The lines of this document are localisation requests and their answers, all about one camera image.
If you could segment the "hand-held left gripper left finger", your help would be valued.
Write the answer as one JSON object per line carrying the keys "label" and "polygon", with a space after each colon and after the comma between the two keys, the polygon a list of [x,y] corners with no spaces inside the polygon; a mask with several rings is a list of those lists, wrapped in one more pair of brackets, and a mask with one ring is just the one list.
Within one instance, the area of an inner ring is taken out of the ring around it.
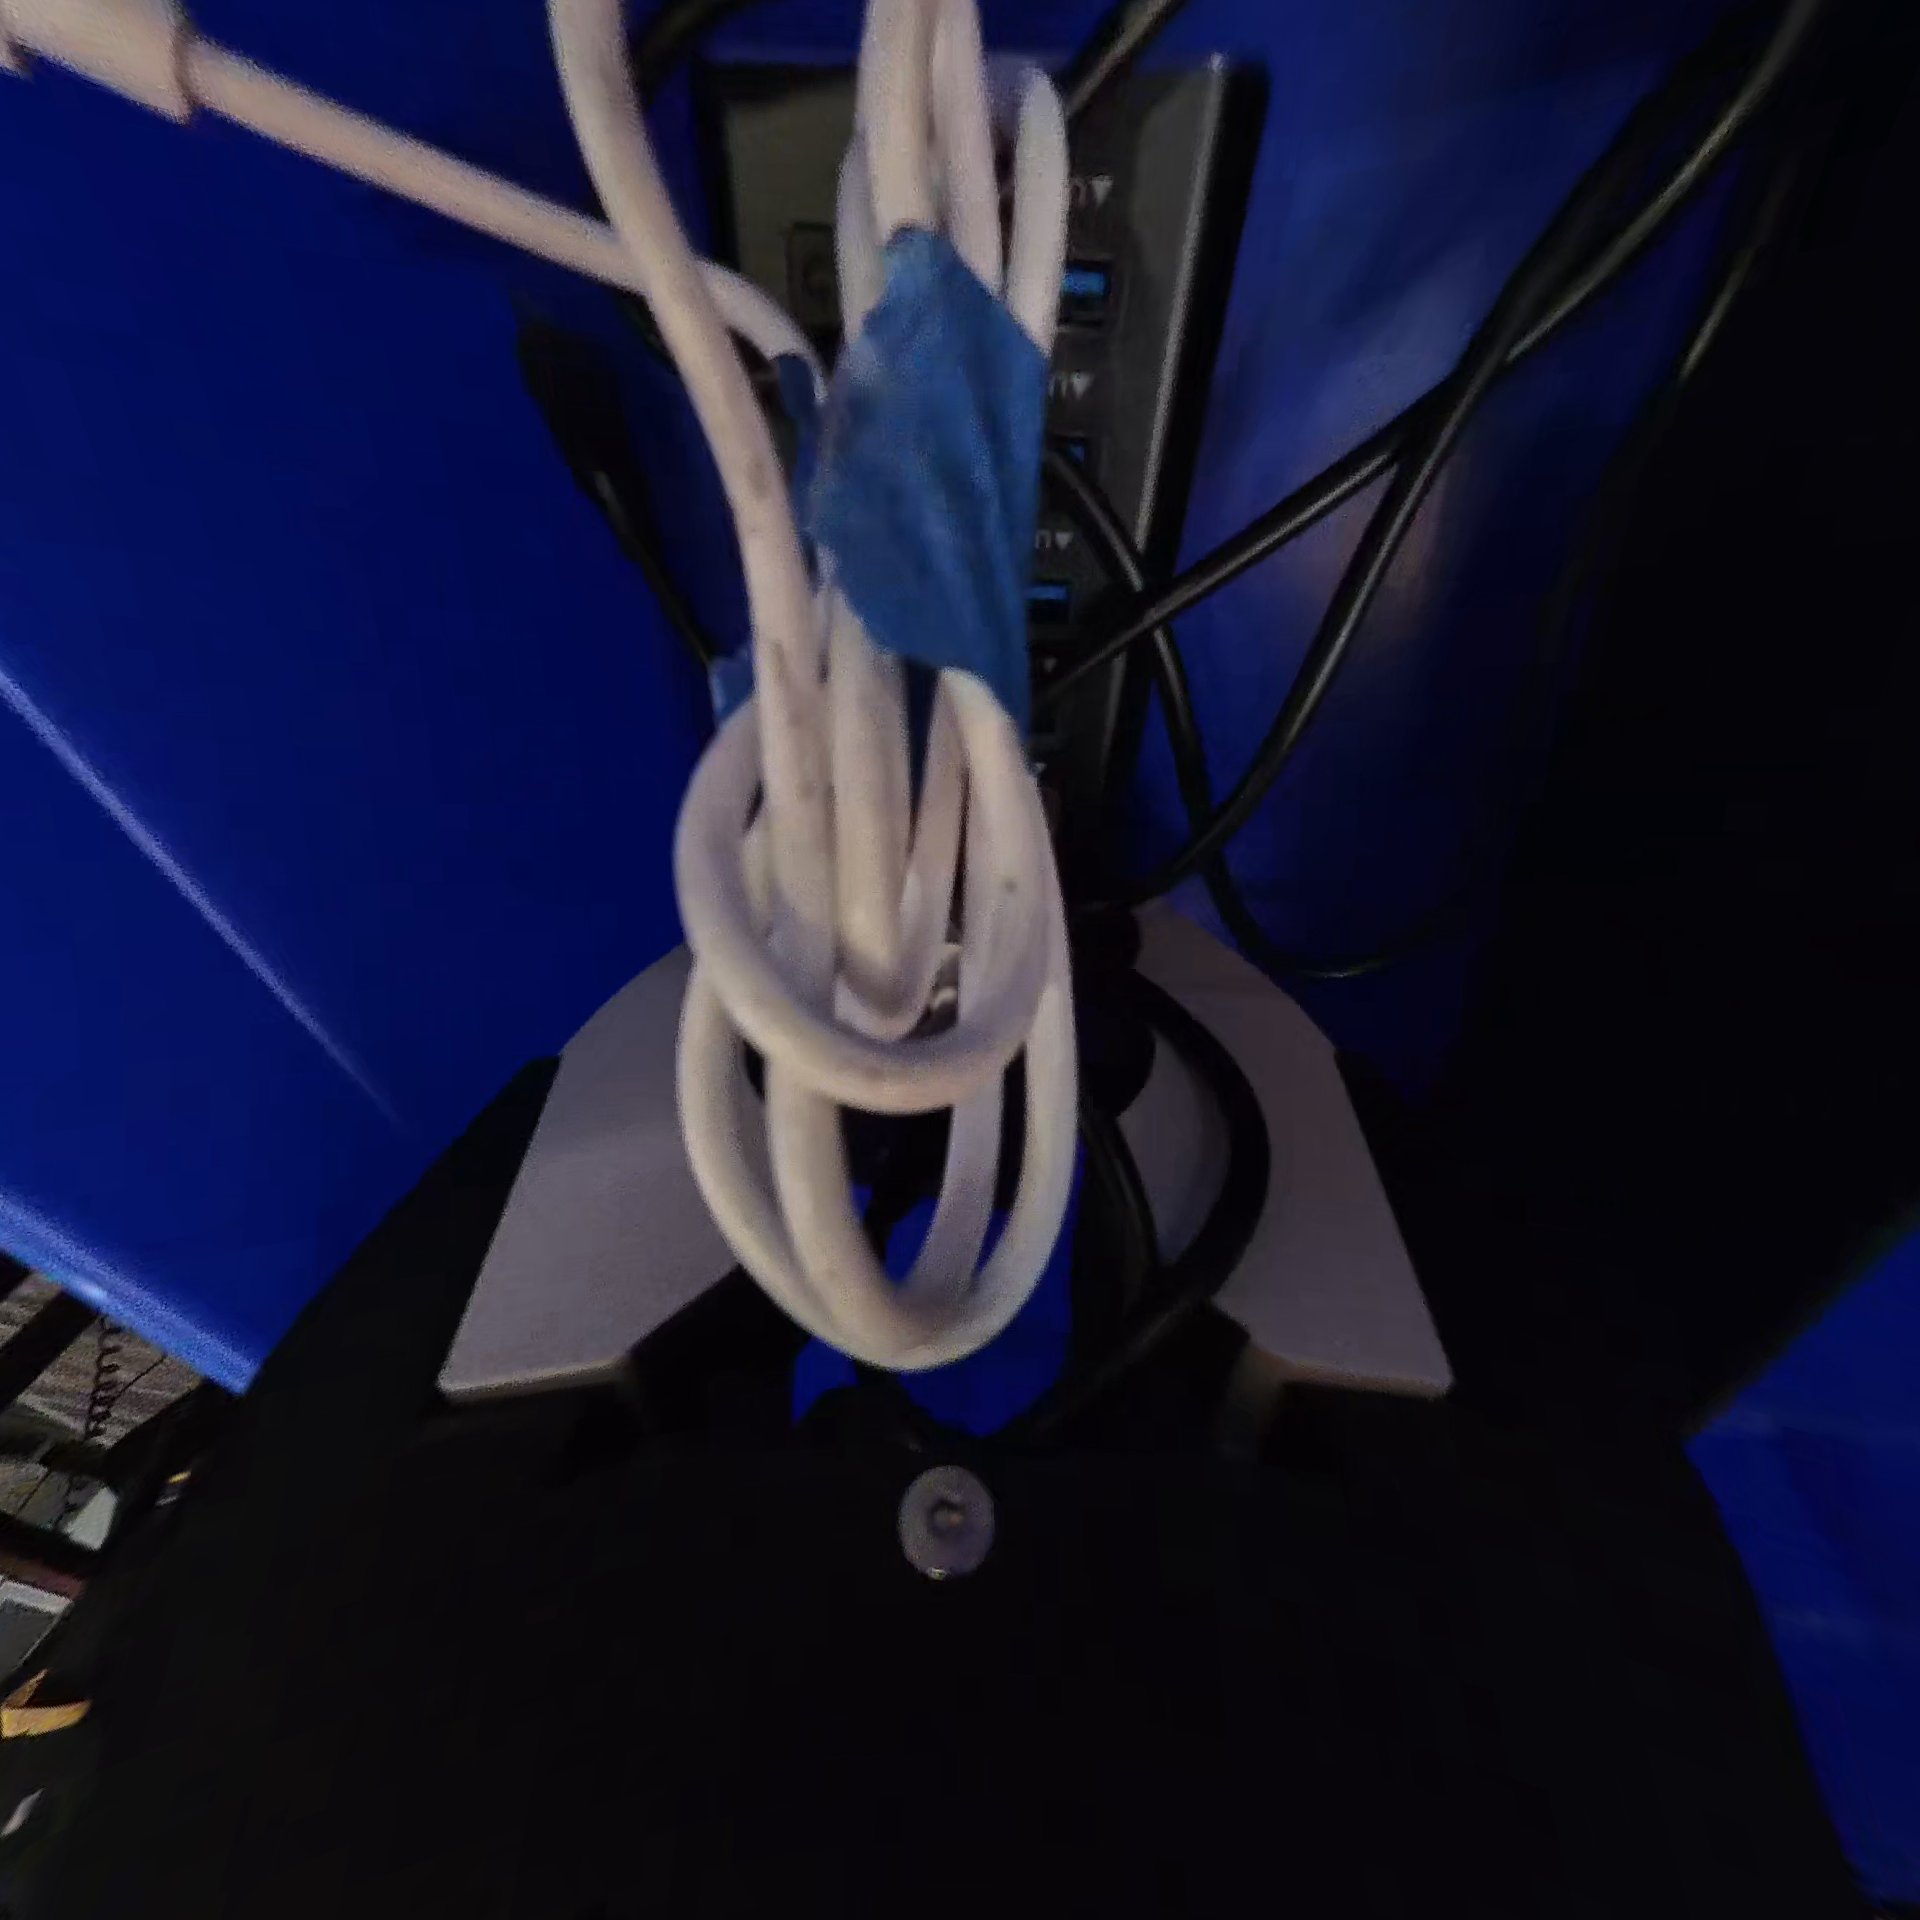
{"label": "hand-held left gripper left finger", "polygon": [[616,1381],[730,1269],[687,1158],[674,948],[563,1046],[438,1375],[449,1403]]}

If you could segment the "blue plastic bin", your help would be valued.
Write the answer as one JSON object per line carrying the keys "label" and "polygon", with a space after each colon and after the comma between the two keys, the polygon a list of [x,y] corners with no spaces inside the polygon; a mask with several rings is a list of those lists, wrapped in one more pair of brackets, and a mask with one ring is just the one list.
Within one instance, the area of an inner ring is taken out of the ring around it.
{"label": "blue plastic bin", "polygon": [[5,77],[5,1248],[262,1375],[5,1916],[1915,1916],[1915,6],[1481,402],[1229,845],[1450,1349],[1193,1315],[1006,1540],[739,1284],[434,1409],[563,1035],[677,935],[682,639],[516,370],[598,290]]}

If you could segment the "white usb cable blue tape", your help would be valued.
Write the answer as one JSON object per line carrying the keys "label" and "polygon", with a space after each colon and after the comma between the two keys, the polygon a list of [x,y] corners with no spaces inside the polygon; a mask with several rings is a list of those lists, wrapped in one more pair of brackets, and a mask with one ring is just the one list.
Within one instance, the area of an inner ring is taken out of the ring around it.
{"label": "white usb cable blue tape", "polygon": [[674,840],[680,1158],[803,1335],[940,1371],[1034,1296],[1074,1184],[1067,912],[1024,751],[1065,107],[984,57],[972,6],[868,6],[825,372],[687,240],[622,8],[548,21],[602,218],[206,43],[178,6],[5,6],[5,69],[210,112],[648,307],[752,618]]}

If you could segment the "black rectangular usb hub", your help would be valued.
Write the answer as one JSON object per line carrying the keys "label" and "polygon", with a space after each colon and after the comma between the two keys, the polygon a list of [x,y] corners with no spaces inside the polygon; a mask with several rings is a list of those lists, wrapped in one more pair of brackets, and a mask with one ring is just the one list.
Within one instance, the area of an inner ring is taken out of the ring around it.
{"label": "black rectangular usb hub", "polygon": [[[1245,194],[1237,139],[1245,75],[1222,59],[1120,81],[1070,137],[1070,224],[1046,409],[1047,452],[1083,472],[1139,556],[1171,571]],[[799,322],[825,364],[841,347],[835,191],[853,72],[700,61],[695,104],[717,169],[723,261]],[[1147,668],[1112,660],[1041,714],[1128,583],[1043,485],[1029,658],[1034,754],[1070,901],[1117,885],[1119,746],[1138,748]]]}

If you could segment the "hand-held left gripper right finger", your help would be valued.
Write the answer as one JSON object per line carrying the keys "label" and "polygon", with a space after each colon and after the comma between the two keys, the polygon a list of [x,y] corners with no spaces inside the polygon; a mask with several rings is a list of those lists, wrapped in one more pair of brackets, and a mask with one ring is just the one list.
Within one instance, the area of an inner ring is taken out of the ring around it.
{"label": "hand-held left gripper right finger", "polygon": [[1185,916],[1141,916],[1139,973],[1237,1060],[1266,1126],[1266,1202],[1222,1312],[1298,1381],[1442,1399],[1453,1368],[1333,1045]]}

